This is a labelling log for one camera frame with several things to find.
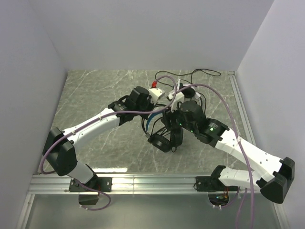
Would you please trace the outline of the black blue headphones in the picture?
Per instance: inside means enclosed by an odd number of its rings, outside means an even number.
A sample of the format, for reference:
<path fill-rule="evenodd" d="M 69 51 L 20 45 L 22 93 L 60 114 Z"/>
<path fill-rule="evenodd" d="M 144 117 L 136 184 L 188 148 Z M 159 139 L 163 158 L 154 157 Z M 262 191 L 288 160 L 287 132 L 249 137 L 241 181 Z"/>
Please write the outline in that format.
<path fill-rule="evenodd" d="M 153 118 L 157 115 L 161 114 L 161 112 L 157 112 L 154 114 L 151 114 L 148 117 L 148 120 L 146 123 L 144 123 L 144 118 L 142 118 L 142 130 L 145 133 L 145 136 L 147 137 L 147 141 L 152 144 L 154 147 L 158 148 L 164 153 L 167 153 L 169 151 L 175 152 L 179 146 L 183 143 L 183 128 L 181 126 L 179 127 L 172 127 L 171 125 L 169 127 L 164 126 L 158 131 L 154 132 L 154 126 L 155 124 L 161 120 L 163 117 L 158 118 L 152 127 L 151 132 L 149 133 L 148 128 L 150 122 L 153 120 Z"/>

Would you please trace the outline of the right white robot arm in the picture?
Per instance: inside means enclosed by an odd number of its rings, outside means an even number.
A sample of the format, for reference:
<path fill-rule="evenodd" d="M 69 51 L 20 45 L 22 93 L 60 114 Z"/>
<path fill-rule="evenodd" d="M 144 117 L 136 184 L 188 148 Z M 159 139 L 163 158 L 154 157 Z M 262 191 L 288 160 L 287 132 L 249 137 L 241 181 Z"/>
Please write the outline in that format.
<path fill-rule="evenodd" d="M 295 162 L 289 157 L 273 156 L 245 139 L 222 122 L 207 118 L 200 105 L 186 101 L 175 111 L 165 111 L 162 122 L 170 130 L 187 130 L 197 140 L 226 152 L 249 165 L 251 171 L 218 165 L 203 181 L 196 178 L 198 191 L 221 191 L 243 187 L 260 191 L 269 201 L 282 204 L 295 178 Z"/>

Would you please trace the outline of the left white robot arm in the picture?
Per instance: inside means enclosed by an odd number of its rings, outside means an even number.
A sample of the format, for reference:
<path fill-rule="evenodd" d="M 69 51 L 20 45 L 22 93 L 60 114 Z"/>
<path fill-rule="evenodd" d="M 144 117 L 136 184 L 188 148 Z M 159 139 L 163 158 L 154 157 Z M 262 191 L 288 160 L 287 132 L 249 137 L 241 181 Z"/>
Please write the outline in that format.
<path fill-rule="evenodd" d="M 57 127 L 50 130 L 43 149 L 43 159 L 59 176 L 70 176 L 89 188 L 97 189 L 96 173 L 77 159 L 77 151 L 103 132 L 119 127 L 137 115 L 147 118 L 162 94 L 158 88 L 147 90 L 137 86 L 130 95 L 112 102 L 83 123 L 65 130 Z"/>

